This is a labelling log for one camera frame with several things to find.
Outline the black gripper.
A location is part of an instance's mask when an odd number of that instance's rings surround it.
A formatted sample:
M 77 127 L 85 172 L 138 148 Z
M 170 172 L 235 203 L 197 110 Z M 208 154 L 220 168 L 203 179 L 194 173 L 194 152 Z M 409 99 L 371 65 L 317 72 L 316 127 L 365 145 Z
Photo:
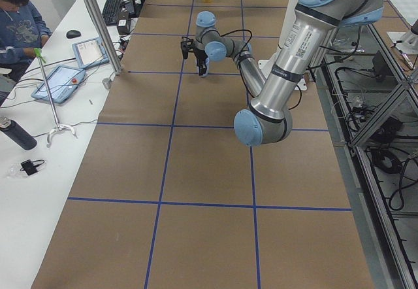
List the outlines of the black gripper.
M 207 77 L 209 72 L 209 59 L 204 50 L 195 49 L 196 66 L 199 69 L 199 76 Z

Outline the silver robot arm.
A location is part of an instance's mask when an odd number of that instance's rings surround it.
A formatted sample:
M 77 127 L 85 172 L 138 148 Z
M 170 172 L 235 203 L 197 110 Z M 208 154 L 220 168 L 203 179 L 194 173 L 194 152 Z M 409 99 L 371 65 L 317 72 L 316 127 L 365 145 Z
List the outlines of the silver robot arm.
M 247 146 L 276 143 L 289 135 L 292 119 L 287 101 L 329 31 L 378 21 L 383 0 L 297 0 L 294 13 L 295 21 L 268 75 L 259 69 L 244 41 L 219 34 L 212 12 L 197 15 L 195 48 L 210 61 L 231 58 L 252 95 L 248 107 L 234 118 L 234 132 Z

